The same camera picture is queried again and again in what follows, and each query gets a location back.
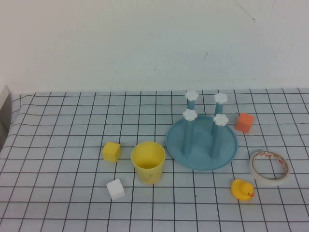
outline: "yellow cup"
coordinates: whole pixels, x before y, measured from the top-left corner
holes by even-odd
[[[143,142],[132,151],[132,162],[137,176],[147,185],[152,185],[161,179],[164,167],[165,150],[156,142]]]

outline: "tape roll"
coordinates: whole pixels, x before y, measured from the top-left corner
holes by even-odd
[[[283,166],[284,176],[280,179],[270,179],[270,178],[266,178],[266,177],[261,176],[256,171],[256,168],[254,166],[254,161],[258,157],[275,158]],[[277,185],[282,184],[287,179],[287,177],[289,176],[290,166],[289,166],[288,162],[286,161],[286,159],[282,155],[280,155],[278,152],[270,151],[270,150],[264,150],[264,151],[255,152],[251,156],[250,172],[251,172],[251,175],[254,177],[254,179],[256,179],[256,181],[260,182],[261,184],[268,185],[268,186],[277,186]]]

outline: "rubber duck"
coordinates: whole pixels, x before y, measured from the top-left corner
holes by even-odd
[[[241,201],[250,200],[254,196],[253,185],[244,180],[236,179],[232,183],[232,194]]]

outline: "toy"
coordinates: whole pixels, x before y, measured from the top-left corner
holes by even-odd
[[[214,95],[214,101],[216,102],[216,108],[214,110],[214,115],[223,113],[223,104],[227,102],[227,96],[223,93],[218,93]],[[213,130],[215,128],[215,122],[212,123],[211,135],[213,135]]]
[[[249,133],[253,120],[254,116],[246,113],[241,113],[237,121],[236,130],[244,133]]]
[[[253,185],[244,180],[236,179],[232,183],[232,194],[238,200],[247,201],[254,196]]]
[[[156,142],[143,142],[132,151],[131,159],[139,179],[152,185],[161,179],[164,167],[165,150]]]
[[[107,142],[103,148],[102,153],[104,160],[117,162],[121,155],[120,144]]]
[[[220,153],[223,126],[228,123],[228,118],[225,115],[217,114],[213,118],[213,123],[215,123],[215,126],[212,127],[213,139],[211,144],[210,157],[217,159]]]
[[[183,117],[187,120],[186,132],[184,134],[183,153],[185,155],[191,152],[192,133],[193,133],[193,120],[197,118],[195,110],[186,110],[183,113]]]
[[[225,94],[215,95],[216,111],[212,116],[197,115],[194,110],[198,93],[186,93],[187,110],[184,118],[172,125],[166,145],[170,155],[179,163],[196,170],[214,170],[227,165],[237,152],[237,139],[222,115]]]
[[[113,201],[125,196],[124,187],[122,187],[122,184],[119,179],[107,183],[106,187]]]

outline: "wall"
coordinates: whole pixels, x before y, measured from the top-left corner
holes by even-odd
[[[3,0],[15,93],[309,87],[309,0]]]

